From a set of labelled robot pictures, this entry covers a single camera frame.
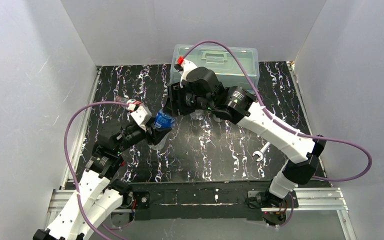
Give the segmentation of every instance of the gray floor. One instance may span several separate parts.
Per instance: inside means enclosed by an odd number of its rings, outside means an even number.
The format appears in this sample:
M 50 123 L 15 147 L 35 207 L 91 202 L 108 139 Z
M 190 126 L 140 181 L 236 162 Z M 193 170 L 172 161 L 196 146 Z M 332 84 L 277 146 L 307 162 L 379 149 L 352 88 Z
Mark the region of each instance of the gray floor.
M 120 226 L 126 219 L 113 217 Z M 129 240 L 344 240 L 336 211 L 295 211 L 290 222 L 279 230 L 243 219 L 160 219 L 133 222 L 117 231 Z M 118 239 L 105 231 L 111 239 Z M 96 233 L 91 240 L 100 240 Z

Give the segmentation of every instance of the plastic container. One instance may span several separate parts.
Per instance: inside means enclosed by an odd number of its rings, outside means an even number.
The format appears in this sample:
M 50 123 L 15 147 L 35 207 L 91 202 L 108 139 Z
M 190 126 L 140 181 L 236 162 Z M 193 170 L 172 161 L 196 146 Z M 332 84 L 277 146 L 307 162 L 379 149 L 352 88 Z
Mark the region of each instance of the plastic container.
M 170 69 L 170 84 L 180 82 L 181 74 L 174 68 L 174 65 L 179 56 L 183 56 L 190 47 L 192 45 L 178 44 L 175 46 Z M 260 79 L 257 49 L 246 47 L 229 47 L 229 49 L 236 55 L 251 81 L 257 86 Z M 224 87 L 238 86 L 254 93 L 235 59 L 223 47 L 201 45 L 192 50 L 186 59 L 198 67 L 213 70 Z

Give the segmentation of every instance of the container lid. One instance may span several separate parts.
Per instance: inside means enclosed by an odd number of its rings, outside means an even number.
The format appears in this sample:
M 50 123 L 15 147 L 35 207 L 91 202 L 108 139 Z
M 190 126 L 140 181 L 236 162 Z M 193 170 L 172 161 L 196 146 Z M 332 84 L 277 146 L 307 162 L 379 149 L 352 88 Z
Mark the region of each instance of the container lid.
M 177 58 L 183 56 L 190 47 L 192 45 L 176 45 L 172 64 L 175 64 Z M 246 47 L 229 47 L 229 49 L 239 59 L 248 76 L 256 77 L 259 71 L 257 50 Z M 217 75 L 244 75 L 232 55 L 221 46 L 197 46 L 185 59 L 192 61 L 198 67 L 211 69 Z

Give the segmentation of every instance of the wall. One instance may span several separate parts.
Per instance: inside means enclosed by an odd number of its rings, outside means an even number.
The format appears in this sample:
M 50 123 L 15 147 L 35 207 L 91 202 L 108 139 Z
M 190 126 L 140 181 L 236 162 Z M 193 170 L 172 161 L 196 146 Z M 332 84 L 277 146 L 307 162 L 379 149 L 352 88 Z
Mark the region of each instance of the wall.
M 358 239 L 384 239 L 384 1 L 328 0 L 296 59 L 296 74 L 314 134 L 367 147 L 373 167 L 335 183 L 349 206 Z M 329 143 L 331 178 L 355 175 L 365 155 Z
M 95 75 L 60 1 L 0 0 L 0 240 L 44 227 L 66 167 L 66 124 Z
M 206 39 L 294 60 L 326 0 L 61 0 L 96 65 L 171 63 Z

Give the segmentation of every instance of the marble tabletop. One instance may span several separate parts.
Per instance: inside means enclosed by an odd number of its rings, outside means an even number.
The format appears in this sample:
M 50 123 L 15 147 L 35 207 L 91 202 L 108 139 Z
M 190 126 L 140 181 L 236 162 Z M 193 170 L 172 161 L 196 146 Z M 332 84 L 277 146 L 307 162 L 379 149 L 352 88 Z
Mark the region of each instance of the marble tabletop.
M 128 96 L 146 104 L 155 115 L 164 104 L 170 82 L 170 64 L 103 66 L 94 102 L 114 101 Z M 267 108 L 288 124 L 309 134 L 302 107 L 286 62 L 260 62 L 258 89 Z M 77 166 L 80 179 L 91 157 L 98 129 L 107 121 L 121 126 L 132 121 L 128 111 L 116 105 L 101 105 L 91 110 L 83 148 Z M 266 141 L 247 129 L 228 121 L 216 122 L 205 112 L 198 120 L 176 118 L 165 147 L 152 150 L 142 141 L 122 153 L 126 165 L 116 178 L 127 182 L 192 182 L 271 180 L 282 168 L 286 156 L 270 146 L 262 161 L 252 157 Z

